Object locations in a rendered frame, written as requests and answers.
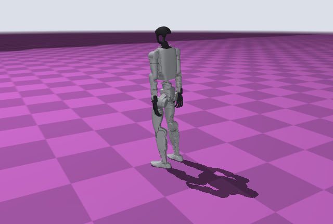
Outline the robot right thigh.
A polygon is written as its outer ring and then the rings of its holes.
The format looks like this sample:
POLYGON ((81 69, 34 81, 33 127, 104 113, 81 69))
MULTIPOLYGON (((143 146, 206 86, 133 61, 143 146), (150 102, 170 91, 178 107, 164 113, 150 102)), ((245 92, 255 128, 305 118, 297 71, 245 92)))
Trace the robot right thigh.
POLYGON ((173 101, 176 101, 178 98, 178 92, 175 91, 175 97, 173 100, 168 101, 167 106, 164 108, 165 112, 165 118, 168 125, 168 129, 170 131, 174 131, 177 129, 177 123, 173 120, 174 119, 174 112, 175 112, 175 103, 173 101))

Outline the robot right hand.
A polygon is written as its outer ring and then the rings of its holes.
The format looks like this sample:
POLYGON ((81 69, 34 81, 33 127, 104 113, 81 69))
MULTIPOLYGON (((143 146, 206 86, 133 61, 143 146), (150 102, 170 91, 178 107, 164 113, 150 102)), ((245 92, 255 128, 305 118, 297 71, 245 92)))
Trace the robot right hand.
MULTIPOLYGON (((177 98, 177 102, 176 102, 176 105, 174 106, 174 107, 176 107, 176 108, 180 108, 180 107, 182 107, 183 106, 183 96, 182 96, 182 93, 183 93, 183 89, 181 88, 181 92, 180 93, 178 93, 178 98, 177 98), (178 104, 178 105, 177 105, 178 104)), ((175 101, 173 101, 173 103, 174 103, 175 101)))

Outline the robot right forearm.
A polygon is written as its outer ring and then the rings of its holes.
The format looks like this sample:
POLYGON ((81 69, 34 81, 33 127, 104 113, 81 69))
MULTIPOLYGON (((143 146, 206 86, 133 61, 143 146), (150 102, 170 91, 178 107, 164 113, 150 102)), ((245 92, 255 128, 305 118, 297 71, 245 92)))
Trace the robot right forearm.
POLYGON ((178 74, 178 75, 175 76, 175 83, 176 83, 175 87, 176 87, 176 91, 178 93, 181 92, 181 88, 182 88, 182 80, 181 80, 181 78, 182 78, 182 73, 180 73, 180 74, 178 74))

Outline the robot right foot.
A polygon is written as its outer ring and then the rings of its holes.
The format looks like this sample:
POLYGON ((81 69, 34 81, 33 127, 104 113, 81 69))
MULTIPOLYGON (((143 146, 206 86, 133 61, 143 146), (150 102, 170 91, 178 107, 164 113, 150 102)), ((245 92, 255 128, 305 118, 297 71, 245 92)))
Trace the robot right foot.
POLYGON ((177 161, 180 161, 180 162, 183 161, 182 155, 179 155, 179 154, 178 154, 178 156, 174 155, 174 153, 173 154, 167 154, 167 157, 169 157, 171 159, 174 159, 174 160, 177 160, 177 161))

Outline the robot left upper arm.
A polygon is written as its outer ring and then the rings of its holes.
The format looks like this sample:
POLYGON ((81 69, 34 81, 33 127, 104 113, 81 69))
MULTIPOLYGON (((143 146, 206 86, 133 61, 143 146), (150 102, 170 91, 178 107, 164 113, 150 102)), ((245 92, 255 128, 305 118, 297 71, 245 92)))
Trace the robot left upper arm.
POLYGON ((151 74, 153 75, 153 80, 156 81, 159 78, 158 75, 158 58, 159 58, 159 50, 151 51, 148 54, 149 62, 150 62, 150 69, 151 69, 151 74))

